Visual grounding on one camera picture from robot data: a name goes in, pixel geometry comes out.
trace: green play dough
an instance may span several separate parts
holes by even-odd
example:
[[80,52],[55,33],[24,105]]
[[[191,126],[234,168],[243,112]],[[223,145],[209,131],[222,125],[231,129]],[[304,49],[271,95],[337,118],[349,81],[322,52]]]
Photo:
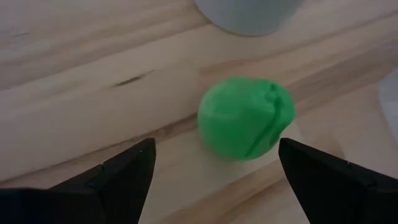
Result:
[[198,125],[205,144],[218,155],[249,160],[271,150],[294,116],[293,99],[280,85],[233,77],[203,97]]

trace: white container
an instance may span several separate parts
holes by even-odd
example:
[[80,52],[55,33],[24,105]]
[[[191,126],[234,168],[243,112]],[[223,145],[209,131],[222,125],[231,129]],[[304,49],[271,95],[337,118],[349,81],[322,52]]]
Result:
[[239,35],[274,32],[299,7],[302,0],[195,0],[207,18]]

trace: white cup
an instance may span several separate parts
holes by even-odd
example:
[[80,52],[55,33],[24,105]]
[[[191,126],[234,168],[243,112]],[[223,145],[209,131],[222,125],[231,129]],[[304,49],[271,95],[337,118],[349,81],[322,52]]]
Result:
[[299,7],[302,0],[195,0],[207,18],[239,35],[274,32]]

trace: wooden table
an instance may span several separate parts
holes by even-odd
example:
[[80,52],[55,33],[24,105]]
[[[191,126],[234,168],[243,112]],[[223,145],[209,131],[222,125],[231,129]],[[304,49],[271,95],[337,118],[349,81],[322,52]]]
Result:
[[398,67],[396,0],[307,0],[264,37],[219,30],[191,0],[0,6],[2,187],[50,187],[153,136],[141,223],[306,223],[276,150],[233,162],[201,145],[200,98],[236,75],[288,89],[284,136],[398,177],[378,100]]

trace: light wood surface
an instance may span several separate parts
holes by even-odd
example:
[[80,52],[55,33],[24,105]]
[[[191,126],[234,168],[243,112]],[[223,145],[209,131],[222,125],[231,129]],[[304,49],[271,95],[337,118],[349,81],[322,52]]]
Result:
[[201,145],[200,98],[235,75],[279,82],[287,136],[398,178],[377,85],[398,67],[396,24],[396,0],[306,0],[250,38],[191,0],[0,0],[1,187],[50,187],[153,136],[141,223],[307,223],[275,151],[228,162]]

